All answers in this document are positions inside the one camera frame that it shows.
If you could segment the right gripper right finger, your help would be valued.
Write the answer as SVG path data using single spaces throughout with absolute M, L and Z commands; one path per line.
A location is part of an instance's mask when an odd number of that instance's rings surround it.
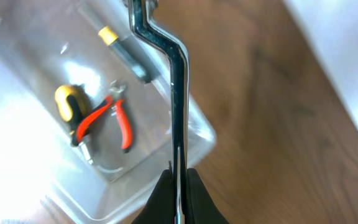
M 185 223 L 228 224 L 215 206 L 197 170 L 189 168 L 186 178 Z

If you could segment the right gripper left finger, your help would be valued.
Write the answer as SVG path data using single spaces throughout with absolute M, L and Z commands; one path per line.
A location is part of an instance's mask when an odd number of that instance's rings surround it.
M 175 205 L 173 168 L 169 162 L 132 224 L 175 224 Z

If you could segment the red handled pliers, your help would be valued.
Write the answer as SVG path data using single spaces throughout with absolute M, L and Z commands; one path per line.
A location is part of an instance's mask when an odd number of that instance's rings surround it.
M 120 146 L 124 153 L 128 153 L 134 142 L 132 123 L 125 106 L 125 93 L 127 85 L 120 80 L 110 83 L 108 94 L 98 106 L 80 123 L 76 130 L 77 140 L 85 137 L 86 131 L 90 134 L 91 128 L 99 128 L 100 131 L 112 131 L 112 139 L 119 140 L 116 145 Z

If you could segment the stubby yellow black screwdriver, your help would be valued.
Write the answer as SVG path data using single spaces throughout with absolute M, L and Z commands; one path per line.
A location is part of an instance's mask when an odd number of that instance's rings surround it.
M 84 159 L 93 165 L 90 137 L 87 136 L 89 132 L 86 131 L 82 140 L 76 138 L 77 128 L 90 112 L 90 102 L 83 85 L 61 85 L 56 89 L 54 97 L 60 117 L 70 128 L 70 146 L 77 147 Z

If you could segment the thin yellow black screwdriver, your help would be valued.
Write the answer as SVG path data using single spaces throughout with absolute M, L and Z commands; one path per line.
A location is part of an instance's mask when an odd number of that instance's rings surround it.
M 152 81 L 152 77 L 145 67 L 125 48 L 115 30 L 88 3 L 84 2 L 78 8 L 78 11 L 96 30 L 98 37 L 110 51 L 115 53 L 132 72 L 134 77 L 144 84 Z

